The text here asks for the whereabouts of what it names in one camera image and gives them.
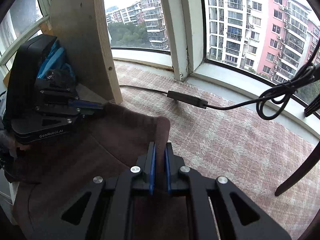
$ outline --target black cord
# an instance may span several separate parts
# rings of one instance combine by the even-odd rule
[[[168,94],[167,92],[161,91],[161,90],[156,90],[156,89],[151,89],[151,88],[142,88],[142,87],[136,87],[136,86],[130,86],[130,85],[120,85],[120,87],[128,87],[128,88],[136,88],[136,89],[141,89],[145,91],[150,91],[150,92],[156,92],[156,93],[162,93],[162,94]]]
[[[183,102],[186,102],[186,103],[193,102],[192,105],[194,105],[194,106],[198,106],[201,108],[208,107],[208,108],[213,108],[216,110],[224,110],[224,111],[256,103],[256,111],[257,111],[258,115],[264,120],[272,120],[272,119],[275,119],[279,114],[281,114],[283,109],[288,104],[289,99],[296,92],[296,90],[298,88],[309,85],[309,84],[320,79],[320,64],[315,66],[312,63],[312,60],[315,58],[315,56],[319,50],[319,47],[320,47],[320,40],[319,40],[318,44],[316,45],[310,59],[307,61],[307,63],[305,63],[297,71],[297,73],[295,74],[295,76],[292,79],[290,79],[286,82],[283,82],[281,84],[278,84],[278,85],[264,91],[257,99],[245,101],[245,102],[233,105],[233,106],[220,107],[220,106],[212,106],[212,105],[208,105],[208,104],[204,105],[203,103],[204,102],[207,103],[207,101],[205,101],[204,99],[201,99],[201,98],[196,98],[196,97],[193,97],[190,95],[177,93],[177,92],[173,92],[173,93],[180,94],[182,96],[181,99],[182,98],[184,99]],[[130,87],[130,88],[136,88],[136,89],[157,92],[157,93],[163,93],[163,94],[168,95],[167,92],[164,92],[161,90],[150,89],[150,88],[142,88],[142,87],[129,86],[129,85],[120,85],[120,87]],[[280,106],[279,110],[276,111],[276,113],[271,116],[266,116],[263,113],[263,107],[265,106],[265,103],[268,100],[271,100],[276,105],[282,104]]]

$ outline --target pink carpet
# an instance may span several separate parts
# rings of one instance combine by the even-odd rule
[[[120,84],[195,95],[211,105],[233,103],[195,86],[116,62]],[[241,107],[230,111],[200,109],[166,95],[121,88],[123,105],[171,122],[169,141],[186,165],[204,176],[227,176],[297,239],[320,208],[320,164],[280,197],[274,192],[308,157],[314,145],[275,121],[262,120]]]

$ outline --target brown towel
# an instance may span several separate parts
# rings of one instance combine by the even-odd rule
[[[102,118],[83,120],[73,133],[32,145],[18,157],[14,170],[21,182],[13,216],[30,238],[46,216],[57,212],[73,195],[100,175],[110,178],[134,166],[150,141],[157,145],[155,195],[135,201],[134,239],[188,239],[185,199],[164,191],[163,152],[170,122],[108,103]]]

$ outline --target wooden board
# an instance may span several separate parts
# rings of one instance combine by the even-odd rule
[[[103,0],[52,0],[52,31],[79,82],[106,100],[122,102]]]

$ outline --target wall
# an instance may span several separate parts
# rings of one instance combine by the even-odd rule
[[[274,0],[268,0],[269,3],[269,10],[268,10],[268,24],[267,24],[267,29],[266,29],[266,38],[265,38],[265,42],[263,44],[263,50],[262,50],[262,54],[261,54],[261,60],[259,62],[259,66],[257,68],[257,73],[262,73],[263,67],[267,66],[269,68],[271,68],[270,73],[273,72],[273,69],[275,68],[276,64],[273,62],[268,61],[267,58],[267,53],[271,53],[273,55],[275,55],[275,59],[274,60],[279,60],[278,58],[278,53],[281,52],[281,50],[279,49],[279,46],[282,46],[281,40],[279,40],[277,38],[278,35],[281,36],[281,38],[284,38],[284,33],[285,33],[285,23],[283,22],[283,19],[287,18],[287,15],[285,14],[285,12],[281,9],[279,9],[279,4],[275,3]],[[285,6],[287,3],[287,0],[283,0],[282,2],[282,6]],[[282,20],[279,20],[278,18],[274,17],[274,9],[282,12]],[[274,33],[272,31],[273,28],[273,24],[281,27],[281,31],[280,34],[278,33]],[[275,41],[278,42],[278,48],[275,49],[274,47],[270,46],[270,39],[273,39]]]

